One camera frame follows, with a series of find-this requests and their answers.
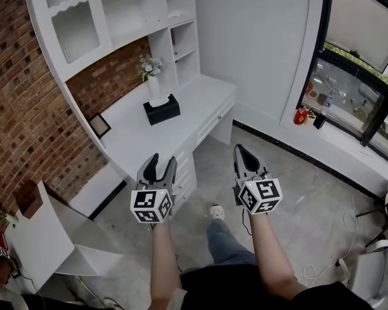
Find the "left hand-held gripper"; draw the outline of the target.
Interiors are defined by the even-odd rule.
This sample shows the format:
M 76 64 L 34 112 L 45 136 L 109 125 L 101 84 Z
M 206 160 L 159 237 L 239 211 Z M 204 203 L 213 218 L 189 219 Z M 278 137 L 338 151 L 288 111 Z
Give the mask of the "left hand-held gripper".
M 163 176 L 156 180 L 156 166 L 159 154 L 150 156 L 138 170 L 138 184 L 136 190 L 131 192 L 130 210 L 138 223 L 155 225 L 164 223 L 171 214 L 176 196 L 166 188 L 175 182 L 177 173 L 177 159 L 172 156 L 166 165 Z

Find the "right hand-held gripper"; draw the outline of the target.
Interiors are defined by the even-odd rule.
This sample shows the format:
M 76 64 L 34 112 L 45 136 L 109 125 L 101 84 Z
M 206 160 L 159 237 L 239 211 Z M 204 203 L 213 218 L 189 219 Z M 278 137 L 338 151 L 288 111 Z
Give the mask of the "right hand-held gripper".
M 283 199 L 283 193 L 278 178 L 261 176 L 266 173 L 262 157 L 236 144 L 233 160 L 237 177 L 242 178 L 233 188 L 236 205 L 243 206 L 250 215 L 273 211 Z

